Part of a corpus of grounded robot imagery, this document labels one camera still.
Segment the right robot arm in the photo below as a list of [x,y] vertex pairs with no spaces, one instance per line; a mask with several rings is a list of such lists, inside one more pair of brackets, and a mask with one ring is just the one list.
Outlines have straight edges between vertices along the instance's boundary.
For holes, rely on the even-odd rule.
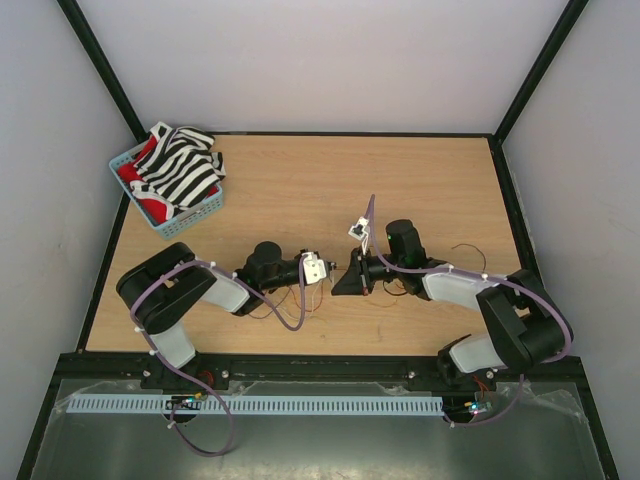
[[438,353],[437,376],[445,387],[458,389],[481,370],[524,373],[568,354],[571,327],[532,272],[521,269],[506,276],[489,275],[430,257],[408,219],[387,225],[390,251],[386,255],[376,247],[371,219],[359,218],[349,234],[360,245],[352,251],[333,295],[365,296],[378,282],[397,281],[407,294],[421,300],[481,314],[486,334],[467,334]]

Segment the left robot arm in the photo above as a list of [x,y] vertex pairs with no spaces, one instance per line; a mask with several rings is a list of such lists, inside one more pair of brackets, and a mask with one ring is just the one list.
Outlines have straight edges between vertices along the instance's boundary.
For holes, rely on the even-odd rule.
[[167,360],[166,378],[184,388],[194,384],[200,373],[196,349],[182,322],[198,301],[244,316],[264,303],[265,293],[320,283],[335,267],[309,250],[285,260],[278,244],[264,241],[242,268],[226,273],[176,242],[125,273],[116,292],[133,314],[136,327],[151,340],[152,350]]

